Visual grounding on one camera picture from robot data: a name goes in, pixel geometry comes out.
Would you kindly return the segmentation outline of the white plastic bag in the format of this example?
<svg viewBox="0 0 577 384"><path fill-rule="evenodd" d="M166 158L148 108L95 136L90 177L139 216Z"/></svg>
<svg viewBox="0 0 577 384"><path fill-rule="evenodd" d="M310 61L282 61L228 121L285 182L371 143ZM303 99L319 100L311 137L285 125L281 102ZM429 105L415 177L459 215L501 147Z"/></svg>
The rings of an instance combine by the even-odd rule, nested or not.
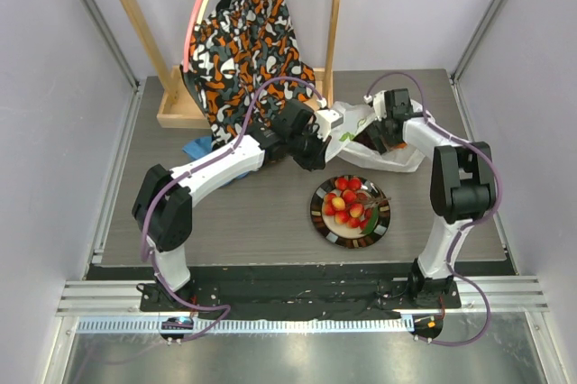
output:
<svg viewBox="0 0 577 384"><path fill-rule="evenodd" d="M325 161L340 158L357 167L381 171L412 173L415 172L425 155L411 145L378 152L371 142L362 143L365 132L377 119L368 105L350 105L335 102L333 109L343 117L343 123L331 131Z"/></svg>

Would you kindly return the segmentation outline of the red lychee fruit bunch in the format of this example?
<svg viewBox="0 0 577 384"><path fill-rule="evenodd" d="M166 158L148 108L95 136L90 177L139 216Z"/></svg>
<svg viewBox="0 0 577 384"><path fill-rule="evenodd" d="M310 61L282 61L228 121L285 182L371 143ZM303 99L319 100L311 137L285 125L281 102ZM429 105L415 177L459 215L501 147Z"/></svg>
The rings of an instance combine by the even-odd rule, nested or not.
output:
<svg viewBox="0 0 577 384"><path fill-rule="evenodd" d="M355 176L328 179L319 188L320 217L324 226L347 240L376 234L389 228L389 199L371 181Z"/></svg>

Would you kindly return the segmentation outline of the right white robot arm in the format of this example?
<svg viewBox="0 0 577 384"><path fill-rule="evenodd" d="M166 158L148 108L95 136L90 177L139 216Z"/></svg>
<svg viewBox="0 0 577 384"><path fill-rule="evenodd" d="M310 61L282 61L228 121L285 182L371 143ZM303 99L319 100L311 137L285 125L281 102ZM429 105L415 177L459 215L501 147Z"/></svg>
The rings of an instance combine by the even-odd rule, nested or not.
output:
<svg viewBox="0 0 577 384"><path fill-rule="evenodd" d="M370 125L374 142L390 147L405 143L432 162L429 198L435 220L425 249L411 267L407 285L412 304L430 306L450 293L454 261L466 236L474 225L492 216L499 202L490 146L446 131L425 108L413 106L405 88L363 99L375 113Z"/></svg>

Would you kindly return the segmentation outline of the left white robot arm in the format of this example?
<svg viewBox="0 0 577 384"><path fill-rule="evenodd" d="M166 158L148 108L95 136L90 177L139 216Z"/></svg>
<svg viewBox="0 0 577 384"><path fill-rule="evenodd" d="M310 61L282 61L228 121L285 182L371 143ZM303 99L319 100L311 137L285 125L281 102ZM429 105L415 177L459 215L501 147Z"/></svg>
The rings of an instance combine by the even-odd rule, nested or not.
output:
<svg viewBox="0 0 577 384"><path fill-rule="evenodd" d="M142 233L142 256L163 285L161 301L185 309L192 298L184 243L192 233L193 208L241 175L289 155L306 170L323 169L331 131L342 116L290 100L268 123L254 119L232 141L203 158L169 170L150 168L133 205Z"/></svg>

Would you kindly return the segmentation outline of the striped rim ceramic plate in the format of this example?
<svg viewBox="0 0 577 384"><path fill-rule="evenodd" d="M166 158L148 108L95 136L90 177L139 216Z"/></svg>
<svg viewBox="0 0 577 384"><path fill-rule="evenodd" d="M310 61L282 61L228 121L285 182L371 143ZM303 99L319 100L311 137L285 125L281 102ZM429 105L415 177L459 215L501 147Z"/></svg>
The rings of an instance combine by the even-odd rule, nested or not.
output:
<svg viewBox="0 0 577 384"><path fill-rule="evenodd" d="M313 192L309 215L317 233L345 249L367 248L389 230L389 198L366 178L329 178Z"/></svg>

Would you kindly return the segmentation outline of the camouflage patterned cloth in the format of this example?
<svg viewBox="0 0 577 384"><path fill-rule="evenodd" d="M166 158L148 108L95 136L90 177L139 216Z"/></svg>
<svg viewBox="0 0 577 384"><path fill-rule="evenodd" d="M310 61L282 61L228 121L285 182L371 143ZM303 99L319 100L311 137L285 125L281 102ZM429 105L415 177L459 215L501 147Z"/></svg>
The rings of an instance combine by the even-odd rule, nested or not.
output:
<svg viewBox="0 0 577 384"><path fill-rule="evenodd" d="M209 0L181 76L218 149L241 131L248 108L268 123L289 99L306 102L314 70L300 56L286 0Z"/></svg>

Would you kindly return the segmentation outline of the blue cloth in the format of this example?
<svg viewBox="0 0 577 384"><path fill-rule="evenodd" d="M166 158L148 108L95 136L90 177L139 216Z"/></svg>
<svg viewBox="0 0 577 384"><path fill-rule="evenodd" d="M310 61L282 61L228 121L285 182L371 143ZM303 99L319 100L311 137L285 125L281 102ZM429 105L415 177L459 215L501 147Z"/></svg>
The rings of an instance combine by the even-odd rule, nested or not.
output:
<svg viewBox="0 0 577 384"><path fill-rule="evenodd" d="M202 159L212 151L212 137L202 136L186 143L182 151L191 161Z"/></svg>

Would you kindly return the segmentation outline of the wooden hanger rack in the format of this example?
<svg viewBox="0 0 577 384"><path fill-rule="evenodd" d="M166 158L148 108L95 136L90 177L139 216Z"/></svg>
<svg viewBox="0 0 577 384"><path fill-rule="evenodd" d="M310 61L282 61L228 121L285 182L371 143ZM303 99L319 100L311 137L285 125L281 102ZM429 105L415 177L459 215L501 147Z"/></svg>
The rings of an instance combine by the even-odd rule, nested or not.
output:
<svg viewBox="0 0 577 384"><path fill-rule="evenodd" d="M208 122L189 94L179 66L169 68L160 53L151 29L137 0L119 0L138 39L162 84L164 93L156 118L164 128L206 129ZM333 60L334 46L341 0L332 0L328 26L325 66L315 70L316 89L321 91L326 102L334 101Z"/></svg>

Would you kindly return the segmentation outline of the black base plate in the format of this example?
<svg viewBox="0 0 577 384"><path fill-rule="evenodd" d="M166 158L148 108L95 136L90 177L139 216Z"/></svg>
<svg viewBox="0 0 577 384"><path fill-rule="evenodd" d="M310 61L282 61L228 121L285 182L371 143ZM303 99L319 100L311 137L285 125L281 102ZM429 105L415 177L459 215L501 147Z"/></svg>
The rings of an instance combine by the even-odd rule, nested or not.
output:
<svg viewBox="0 0 577 384"><path fill-rule="evenodd" d="M206 308L217 318L228 305L229 320L311 321L392 318L410 309L458 309L457 285L413 295L407 263L205 266L190 270L190 281L168 295L150 267L93 266L90 281L135 281L143 312L186 312Z"/></svg>

